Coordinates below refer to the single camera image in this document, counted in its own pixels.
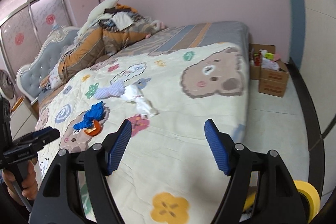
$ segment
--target headboard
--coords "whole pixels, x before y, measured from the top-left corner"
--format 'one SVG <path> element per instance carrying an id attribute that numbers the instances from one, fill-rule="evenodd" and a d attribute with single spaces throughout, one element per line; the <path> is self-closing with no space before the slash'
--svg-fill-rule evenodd
<path id="1" fill-rule="evenodd" d="M 54 68 L 61 57 L 64 46 L 73 44 L 79 28 L 60 27 L 51 32 L 34 62 L 22 66 L 16 74 L 20 91 L 31 101 L 38 97 L 42 88 L 40 82 Z"/>

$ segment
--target screw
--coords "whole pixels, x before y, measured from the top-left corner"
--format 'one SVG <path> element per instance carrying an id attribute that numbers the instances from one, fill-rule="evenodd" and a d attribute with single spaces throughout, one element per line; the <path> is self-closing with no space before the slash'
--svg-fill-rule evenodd
<path id="1" fill-rule="evenodd" d="M 66 153 L 67 153 L 66 149 L 61 149 L 60 151 L 58 151 L 59 156 L 64 156 Z"/>
<path id="2" fill-rule="evenodd" d="M 270 154 L 272 157 L 276 157 L 276 156 L 278 156 L 278 152 L 276 152 L 275 150 L 271 150 L 271 151 L 269 152 L 269 154 Z"/>
<path id="3" fill-rule="evenodd" d="M 237 143 L 235 144 L 235 148 L 239 151 L 243 150 L 244 149 L 244 145 L 242 145 L 241 143 Z"/>
<path id="4" fill-rule="evenodd" d="M 97 150 L 100 150 L 102 148 L 102 145 L 100 143 L 95 143 L 93 146 L 92 146 L 92 149 L 94 151 L 97 151 Z"/>

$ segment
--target cardboard box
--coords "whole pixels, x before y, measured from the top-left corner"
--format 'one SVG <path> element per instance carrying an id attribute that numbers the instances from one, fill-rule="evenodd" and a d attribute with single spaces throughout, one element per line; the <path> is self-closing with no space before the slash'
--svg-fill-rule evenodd
<path id="1" fill-rule="evenodd" d="M 259 92 L 283 97 L 286 91 L 289 72 L 281 60 L 278 60 L 277 63 L 284 71 L 260 69 Z"/>
<path id="2" fill-rule="evenodd" d="M 286 91 L 286 86 L 287 83 L 281 83 L 266 79 L 259 80 L 260 93 L 283 97 Z"/>
<path id="3" fill-rule="evenodd" d="M 275 53 L 275 46 L 273 45 L 261 45 L 261 44 L 249 44 L 249 53 L 251 50 L 253 53 L 258 53 L 260 50 L 267 50 L 270 53 Z M 260 67 L 250 66 L 250 79 L 259 80 L 260 79 Z"/>

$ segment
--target blue swirl print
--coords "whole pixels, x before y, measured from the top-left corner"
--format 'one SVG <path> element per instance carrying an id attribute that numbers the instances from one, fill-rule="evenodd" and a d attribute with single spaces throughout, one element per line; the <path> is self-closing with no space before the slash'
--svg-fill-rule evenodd
<path id="1" fill-rule="evenodd" d="M 55 117 L 56 123 L 61 123 L 68 118 L 68 116 L 71 114 L 71 106 L 69 104 L 65 105 L 60 112 Z"/>

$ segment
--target window pane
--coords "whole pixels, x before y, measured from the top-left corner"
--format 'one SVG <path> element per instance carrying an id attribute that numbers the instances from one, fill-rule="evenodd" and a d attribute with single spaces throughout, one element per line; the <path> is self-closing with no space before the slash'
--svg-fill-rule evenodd
<path id="1" fill-rule="evenodd" d="M 62 0 L 39 0 L 31 5 L 37 34 L 43 43 L 51 32 L 53 23 L 69 26 Z"/>
<path id="2" fill-rule="evenodd" d="M 0 21 L 7 17 L 15 9 L 25 4 L 28 0 L 1 0 L 0 1 Z"/>
<path id="3" fill-rule="evenodd" d="M 21 66 L 32 63 L 34 57 L 40 52 L 28 7 L 23 8 L 2 24 L 1 34 L 9 64 L 15 74 Z"/>

